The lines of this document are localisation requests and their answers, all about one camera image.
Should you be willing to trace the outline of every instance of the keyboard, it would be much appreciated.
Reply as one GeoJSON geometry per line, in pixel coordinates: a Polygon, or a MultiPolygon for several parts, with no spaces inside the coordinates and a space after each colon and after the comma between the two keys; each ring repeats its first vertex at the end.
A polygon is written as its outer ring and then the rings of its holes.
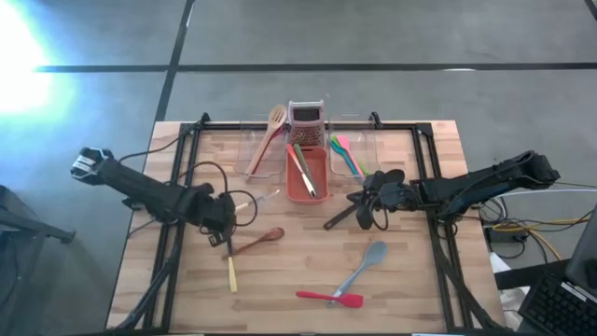
{"type": "Polygon", "coordinates": [[[548,335],[597,336],[597,304],[553,275],[531,287],[519,314],[548,335]]]}

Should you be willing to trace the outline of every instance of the red plastic container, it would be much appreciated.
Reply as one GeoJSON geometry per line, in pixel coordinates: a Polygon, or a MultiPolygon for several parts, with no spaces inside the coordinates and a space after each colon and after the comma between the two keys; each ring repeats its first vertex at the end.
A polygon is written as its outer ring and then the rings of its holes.
{"type": "Polygon", "coordinates": [[[290,201],[303,204],[319,204],[329,197],[327,189],[327,152],[322,147],[301,147],[302,155],[313,177],[317,198],[312,199],[302,180],[300,170],[286,152],[286,196],[290,201]]]}

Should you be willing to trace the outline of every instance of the red silicone spatula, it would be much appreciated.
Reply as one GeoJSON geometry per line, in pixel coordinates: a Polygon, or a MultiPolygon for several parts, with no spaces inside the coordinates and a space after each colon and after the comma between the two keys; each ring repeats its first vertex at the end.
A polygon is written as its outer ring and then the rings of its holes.
{"type": "Polygon", "coordinates": [[[317,294],[317,293],[312,293],[312,292],[306,292],[306,291],[298,291],[296,294],[299,298],[338,301],[349,308],[361,308],[363,306],[363,296],[357,295],[357,294],[343,294],[338,297],[317,294]]]}

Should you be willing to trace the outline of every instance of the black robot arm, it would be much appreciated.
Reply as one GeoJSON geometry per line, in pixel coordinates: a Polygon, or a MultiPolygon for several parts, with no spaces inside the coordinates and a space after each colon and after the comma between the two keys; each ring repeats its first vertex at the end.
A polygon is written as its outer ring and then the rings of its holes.
{"type": "Polygon", "coordinates": [[[491,167],[455,178],[412,180],[423,206],[436,207],[438,219],[451,220],[475,203],[517,188],[547,189],[560,178],[545,155],[532,150],[491,167]]]}
{"type": "Polygon", "coordinates": [[[454,220],[475,203],[516,188],[546,189],[558,178],[560,174],[551,168],[548,159],[532,150],[455,178],[426,178],[405,184],[404,172],[399,169],[378,171],[365,179],[362,191],[347,196],[354,204],[331,218],[324,228],[330,230],[356,211],[359,226],[368,230],[374,223],[371,211],[381,209],[389,212],[431,209],[437,211],[440,221],[454,220]]]}
{"type": "Polygon", "coordinates": [[[93,186],[107,185],[128,198],[130,208],[142,204],[149,214],[163,222],[182,220],[210,231],[212,246],[227,241],[236,223],[234,201],[229,193],[213,198],[209,183],[186,188],[159,182],[121,164],[107,149],[84,147],[71,168],[71,176],[93,186]]]}

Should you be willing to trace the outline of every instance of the wooden spoon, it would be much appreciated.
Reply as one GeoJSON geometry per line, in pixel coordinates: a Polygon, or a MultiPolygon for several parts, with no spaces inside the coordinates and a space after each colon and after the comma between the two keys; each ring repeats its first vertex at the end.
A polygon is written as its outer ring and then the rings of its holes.
{"type": "Polygon", "coordinates": [[[265,131],[265,134],[263,134],[263,139],[261,139],[261,143],[253,155],[253,159],[251,159],[246,170],[244,170],[244,174],[247,177],[255,171],[255,167],[257,167],[257,164],[261,161],[273,135],[280,129],[280,127],[282,127],[282,125],[284,125],[287,113],[288,111],[284,105],[276,105],[271,110],[270,118],[268,119],[268,129],[265,131]]]}
{"type": "MultiPolygon", "coordinates": [[[[259,243],[262,242],[273,242],[276,241],[280,238],[284,237],[284,229],[282,228],[273,228],[271,230],[269,230],[266,234],[264,234],[263,236],[261,236],[261,238],[255,240],[253,243],[249,244],[249,245],[245,245],[241,248],[237,248],[234,250],[234,252],[232,253],[232,256],[236,256],[239,253],[243,252],[245,249],[257,245],[259,243]]],[[[226,259],[228,257],[228,255],[224,255],[222,256],[222,259],[226,259]]]]}

